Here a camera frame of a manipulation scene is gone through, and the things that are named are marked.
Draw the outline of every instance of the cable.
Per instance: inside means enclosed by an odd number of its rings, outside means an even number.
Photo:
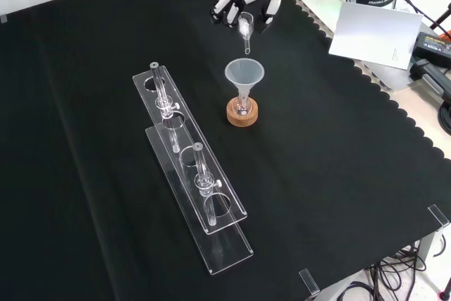
[[[439,253],[435,254],[433,257],[439,257],[446,250],[446,239],[445,239],[445,236],[443,234],[442,234],[442,239],[443,239],[443,248],[442,248],[442,250]]]
[[[418,258],[419,258],[418,251],[420,250],[420,245],[421,245],[421,242],[419,243],[418,250],[416,251],[416,256],[415,256],[415,260],[414,260],[414,273],[413,273],[413,276],[412,276],[412,284],[410,285],[409,292],[407,293],[406,301],[409,301],[410,295],[412,294],[412,291],[413,291],[414,286],[415,286],[416,262],[418,261]]]
[[[440,26],[439,24],[437,24],[437,22],[435,22],[433,19],[431,19],[431,17],[429,17],[428,15],[426,15],[423,11],[421,11],[418,7],[416,7],[410,0],[405,0],[411,7],[414,8],[414,10],[418,13],[421,13],[423,16],[425,16],[426,19],[428,19],[429,21],[431,21],[433,24],[437,25],[438,28],[440,28],[450,39],[451,39],[451,34],[448,33],[442,26]]]
[[[447,102],[443,102],[438,109],[438,122],[445,132],[451,135],[451,105]]]
[[[415,247],[415,244],[410,245],[409,249],[406,250],[398,250],[394,255],[390,256],[390,259],[397,260],[398,262],[389,262],[388,259],[381,260],[372,264],[366,270],[369,271],[371,282],[373,286],[360,282],[353,281],[337,298],[337,301],[343,301],[345,293],[352,288],[363,288],[367,290],[372,296],[373,301],[385,301],[382,297],[380,291],[380,283],[383,287],[390,291],[393,294],[393,297],[398,300],[396,292],[402,287],[402,277],[401,274],[403,271],[411,269],[413,271],[412,275],[412,284],[410,285],[409,292],[407,294],[406,301],[409,300],[412,291],[414,289],[415,281],[416,281],[416,272],[417,271],[425,271],[426,265],[424,261],[418,256],[419,246]],[[420,269],[417,267],[418,261],[420,261],[424,268]],[[407,268],[398,269],[397,266],[405,265]],[[390,282],[388,274],[394,274],[394,278],[396,278],[395,285],[392,285]]]

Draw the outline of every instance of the black tablecloth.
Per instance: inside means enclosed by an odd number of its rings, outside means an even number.
[[[0,25],[2,300],[301,300],[439,227],[450,162],[292,0],[253,35],[259,120],[235,128],[238,33],[212,0],[55,0]],[[132,76],[165,65],[249,216],[210,276]]]

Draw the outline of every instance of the floor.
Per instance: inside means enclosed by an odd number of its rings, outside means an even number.
[[[450,239],[451,236],[451,228],[446,228],[444,235],[447,239]],[[443,242],[437,242],[433,245],[433,252],[439,253],[443,246]],[[451,278],[451,250],[447,248],[445,252],[439,257],[431,257],[426,262],[427,269],[425,272],[417,272],[416,273],[416,282],[414,285],[414,289],[410,296],[410,300],[439,300],[438,293],[442,291],[449,279]],[[396,292],[396,295],[399,300],[406,300],[406,296],[410,285],[412,284],[412,270],[402,272],[402,286],[399,291]],[[365,283],[369,282],[369,274],[366,271],[362,271],[359,273],[358,281],[362,281]],[[397,280],[390,280],[393,285],[397,284]],[[385,288],[381,288],[381,293],[386,301],[396,300],[393,297],[393,294],[388,292]],[[362,288],[353,288],[346,292],[344,301],[360,301],[360,300],[372,300],[372,297],[369,293]]]

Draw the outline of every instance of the wooden base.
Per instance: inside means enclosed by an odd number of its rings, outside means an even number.
[[[248,100],[252,103],[251,113],[246,114],[245,116],[239,116],[232,110],[232,103],[235,99],[236,98],[231,99],[227,104],[227,120],[229,120],[232,125],[237,127],[247,127],[257,121],[257,118],[259,117],[259,105],[257,105],[253,99],[249,98]]]

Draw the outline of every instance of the hole in rack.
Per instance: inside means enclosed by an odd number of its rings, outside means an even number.
[[[156,92],[154,77],[147,78],[144,81],[144,87],[146,88],[146,90],[148,90],[150,92]]]
[[[230,211],[230,199],[223,193],[213,193],[205,199],[204,210],[216,218],[226,215]]]
[[[186,167],[195,167],[196,159],[194,158],[194,151],[192,150],[192,146],[188,146],[184,148],[180,153],[180,163]]]
[[[179,111],[174,111],[171,118],[163,119],[163,126],[170,130],[180,128],[183,126],[184,123],[185,123],[185,116],[183,115],[182,112],[179,112]]]

